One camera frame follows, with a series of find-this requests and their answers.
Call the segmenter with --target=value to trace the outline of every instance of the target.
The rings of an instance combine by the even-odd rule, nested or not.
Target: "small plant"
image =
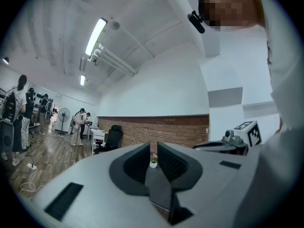
[[[153,156],[150,158],[150,162],[157,163],[157,154],[153,154]]]

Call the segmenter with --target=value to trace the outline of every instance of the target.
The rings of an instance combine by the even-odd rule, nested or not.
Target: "person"
[[[48,103],[48,95],[45,94],[43,97],[43,100],[41,102],[41,105],[39,107],[39,111],[38,111],[38,117],[39,117],[39,123],[40,123],[40,131],[39,134],[41,135],[46,135],[44,133],[44,127],[45,127],[45,120],[46,120],[46,104]]]
[[[26,93],[26,110],[22,118],[22,129],[21,129],[21,140],[22,140],[22,149],[27,151],[29,148],[29,123],[32,118],[33,109],[34,109],[34,89],[30,88]]]
[[[25,113],[26,110],[26,96],[23,92],[23,88],[25,84],[27,83],[27,77],[25,75],[21,75],[18,80],[18,86],[14,86],[11,90],[9,90],[7,93],[15,94],[15,98],[17,101],[17,109],[19,110],[19,117],[14,121],[14,142],[12,147],[12,159],[13,159],[13,166],[17,166],[20,163],[20,159],[17,158],[17,152],[22,151],[22,143],[21,143],[21,128],[22,128],[22,113]],[[1,153],[1,157],[7,161],[8,157],[5,152]]]
[[[295,108],[288,104],[303,104],[296,94],[301,94],[299,85],[303,84],[300,78],[303,75],[303,46],[292,22],[287,16],[284,18],[282,13],[280,4],[274,0],[199,0],[201,20],[214,29],[222,26],[241,29],[256,25],[265,29],[267,64],[273,90],[271,96],[280,115],[280,125],[276,133],[286,131],[291,125],[303,125],[299,116],[304,115],[303,107],[298,107],[295,113]],[[293,94],[282,95],[282,92]]]
[[[83,124],[80,125],[81,131],[80,131],[80,139],[84,139],[83,133],[85,131],[85,126],[87,124],[87,119],[91,114],[88,112],[87,114],[84,114],[82,116],[82,120],[84,121]]]
[[[72,140],[71,140],[72,146],[76,146],[76,145],[82,146],[83,145],[80,140],[80,131],[81,131],[80,125],[83,124],[83,122],[84,122],[81,119],[81,114],[83,114],[84,112],[85,112],[84,108],[81,108],[80,111],[77,112],[74,116],[75,125],[73,128],[73,136],[72,136]]]

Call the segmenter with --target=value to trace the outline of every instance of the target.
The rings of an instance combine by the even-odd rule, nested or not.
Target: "white pants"
[[[29,123],[30,119],[23,117],[22,118],[22,128],[21,128],[21,143],[22,143],[22,149],[26,149],[29,145]]]
[[[40,132],[41,133],[44,133],[45,121],[46,121],[46,114],[40,113],[39,123],[40,123]]]
[[[71,140],[71,144],[76,144],[76,145],[81,145],[81,140],[80,140],[80,126],[78,127],[78,129],[74,128],[73,129],[73,136],[72,136],[72,140]]]

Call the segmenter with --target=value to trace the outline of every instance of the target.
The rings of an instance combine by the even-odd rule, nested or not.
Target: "fluorescent light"
[[[7,57],[3,58],[2,60],[3,60],[3,62],[5,62],[7,65],[9,64],[9,59],[8,59]]]
[[[81,84],[82,86],[85,85],[85,79],[86,79],[86,76],[81,75],[81,77],[80,77],[80,84]]]
[[[99,19],[95,25],[95,28],[91,34],[91,37],[89,39],[89,42],[86,46],[86,50],[85,50],[85,53],[87,55],[91,55],[92,54],[92,51],[93,51],[93,48],[94,48],[94,45],[96,43],[96,41],[98,40],[98,37],[101,33],[101,31],[103,31],[105,25],[107,24],[107,21],[105,19]]]

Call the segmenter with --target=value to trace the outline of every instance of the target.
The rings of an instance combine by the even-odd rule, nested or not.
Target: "extension cord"
[[[35,171],[31,174],[31,176],[29,177],[28,182],[25,182],[25,183],[23,183],[23,184],[20,185],[20,188],[21,188],[20,192],[22,192],[22,191],[25,191],[25,192],[37,192],[39,188],[43,187],[43,185],[41,185],[40,187],[38,187],[38,188],[36,189],[35,185],[34,185],[33,183],[30,182],[30,179],[32,178],[32,176],[33,176],[35,173],[38,172],[38,169],[37,169],[36,166],[33,166],[33,167],[32,167],[32,164],[28,164],[27,166],[29,166],[29,165],[30,165],[30,168],[31,168],[32,170],[34,170],[34,168],[36,168],[36,169],[35,169]],[[22,186],[25,185],[25,184],[28,184],[29,189],[24,189],[24,188],[22,187]]]
[[[31,168],[32,170],[37,170],[37,166],[32,165],[31,163],[28,163],[27,167]]]

